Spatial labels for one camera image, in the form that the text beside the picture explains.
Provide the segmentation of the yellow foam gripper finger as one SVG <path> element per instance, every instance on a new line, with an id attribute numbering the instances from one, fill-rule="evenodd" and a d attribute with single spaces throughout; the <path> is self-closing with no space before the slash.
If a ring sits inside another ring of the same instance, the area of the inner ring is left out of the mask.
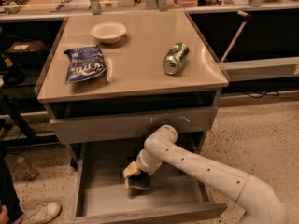
<path id="1" fill-rule="evenodd" d="M 123 170 L 123 178 L 125 180 L 125 187 L 129 188 L 129 178 L 135 175 L 139 175 L 141 173 L 137 162 L 132 161 L 124 170 Z"/>

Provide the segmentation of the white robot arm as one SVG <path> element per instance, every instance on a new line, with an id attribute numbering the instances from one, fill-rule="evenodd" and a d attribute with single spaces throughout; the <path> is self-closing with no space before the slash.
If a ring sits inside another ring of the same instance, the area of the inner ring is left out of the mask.
<path id="1" fill-rule="evenodd" d="M 124 170 L 126 188 L 147 189 L 150 176 L 165 162 L 239 204 L 245 214 L 239 224 L 289 224 L 287 206 L 260 178 L 205 158 L 176 145 L 178 133 L 163 125 L 144 142 L 135 161 Z"/>

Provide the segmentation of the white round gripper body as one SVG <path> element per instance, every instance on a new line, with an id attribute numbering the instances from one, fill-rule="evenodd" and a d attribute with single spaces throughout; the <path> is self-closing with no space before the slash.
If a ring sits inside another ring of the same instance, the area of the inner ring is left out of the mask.
<path id="1" fill-rule="evenodd" d="M 139 169 L 148 175 L 153 175 L 162 165 L 156 157 L 150 155 L 146 149 L 142 149 L 136 158 Z"/>

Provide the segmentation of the person's hand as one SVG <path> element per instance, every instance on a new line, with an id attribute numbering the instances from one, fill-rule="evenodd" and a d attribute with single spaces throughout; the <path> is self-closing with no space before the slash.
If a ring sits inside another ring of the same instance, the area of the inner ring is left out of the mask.
<path id="1" fill-rule="evenodd" d="M 2 211 L 0 212 L 0 224 L 8 224 L 9 217 L 7 214 L 7 208 L 3 205 Z"/>

